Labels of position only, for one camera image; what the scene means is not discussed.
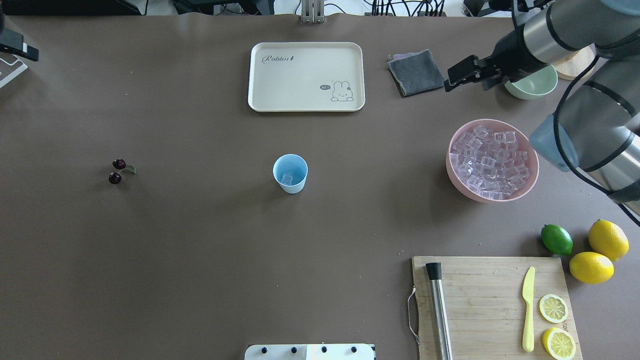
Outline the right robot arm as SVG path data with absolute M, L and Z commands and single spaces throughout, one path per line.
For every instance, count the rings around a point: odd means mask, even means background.
M 639 222 L 640 10 L 637 0 L 492 0 L 510 10 L 513 30 L 483 59 L 448 69 L 447 92 L 486 91 L 594 47 L 594 59 L 567 85 L 555 111 L 530 136 L 537 154 L 572 172 Z

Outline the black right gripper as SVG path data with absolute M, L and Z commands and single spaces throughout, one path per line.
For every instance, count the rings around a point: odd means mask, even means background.
M 536 71 L 536 59 L 528 50 L 524 33 L 514 30 L 499 39 L 489 57 L 469 55 L 447 70 L 446 92 L 466 84 L 482 84 L 484 91 L 507 81 L 517 82 Z

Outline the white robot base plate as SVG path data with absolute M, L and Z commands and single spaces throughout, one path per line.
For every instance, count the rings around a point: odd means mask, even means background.
M 375 346 L 355 343 L 253 344 L 245 360 L 375 360 Z

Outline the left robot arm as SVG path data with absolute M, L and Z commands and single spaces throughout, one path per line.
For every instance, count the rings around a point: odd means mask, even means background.
M 34 62 L 39 61 L 39 50 L 25 43 L 22 34 L 6 28 L 4 13 L 0 13 L 0 51 Z

